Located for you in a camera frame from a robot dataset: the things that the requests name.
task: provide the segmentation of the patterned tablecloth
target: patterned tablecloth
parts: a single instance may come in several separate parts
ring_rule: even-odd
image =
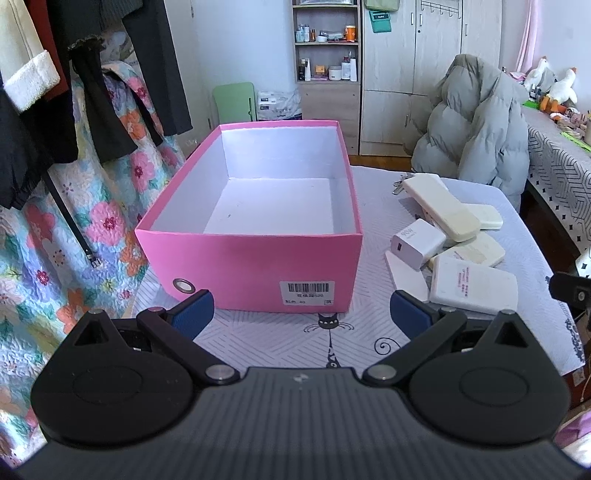
[[[421,207],[406,192],[392,195],[399,172],[353,167],[363,226],[363,247],[353,301],[339,315],[333,331],[319,328],[318,315],[232,312],[216,309],[214,319],[195,339],[201,347],[245,372],[259,367],[353,367],[360,374],[383,355],[408,342],[390,318],[394,285],[384,259],[393,234],[410,225]],[[552,272],[534,239],[500,190],[487,185],[444,179],[462,202],[494,205],[504,219],[489,232],[506,250],[498,268],[518,280],[517,312],[561,374],[584,363],[579,334],[568,308],[550,297]],[[164,292],[151,269],[138,290],[133,314],[147,307],[177,302]]]
[[[550,117],[523,107],[530,126],[529,181],[581,252],[579,274],[591,275],[591,157],[560,134]]]

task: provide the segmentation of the white cuff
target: white cuff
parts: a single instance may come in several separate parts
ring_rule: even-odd
[[[33,57],[4,83],[10,100],[24,112],[49,90],[60,83],[60,76],[47,50]]]

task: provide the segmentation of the wooden shelf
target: wooden shelf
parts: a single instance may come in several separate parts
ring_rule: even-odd
[[[292,5],[293,8],[357,8],[357,5],[350,4],[305,4]]]
[[[349,45],[349,46],[359,46],[359,42],[352,42],[352,41],[300,41],[295,42],[296,47],[317,47],[318,45]]]
[[[298,80],[298,85],[359,85],[359,82],[351,82],[350,80],[314,80],[309,82]]]

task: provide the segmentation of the black strap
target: black strap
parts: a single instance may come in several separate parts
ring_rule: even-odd
[[[94,254],[94,252],[88,246],[88,243],[86,242],[84,236],[82,235],[82,232],[80,232],[80,229],[76,225],[76,222],[72,218],[72,215],[70,215],[70,212],[68,211],[68,209],[66,207],[66,204],[62,200],[60,193],[57,191],[57,188],[56,188],[55,184],[53,183],[53,180],[51,179],[49,172],[48,171],[43,172],[43,174],[41,174],[41,178],[43,179],[43,182],[45,182],[45,185],[47,186],[49,193],[51,193],[51,196],[53,197],[53,199],[57,205],[57,208],[59,209],[59,211],[63,215],[64,220],[66,221],[66,223],[70,227],[70,230],[72,230],[72,233],[76,237],[76,241],[82,247],[82,250],[84,250],[84,253],[86,254],[86,258],[89,260],[90,264],[92,265],[92,268],[97,268],[98,266],[100,266],[100,259]]]

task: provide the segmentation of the barcode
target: barcode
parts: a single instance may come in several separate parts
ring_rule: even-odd
[[[324,293],[329,291],[328,283],[288,283],[290,293]]]

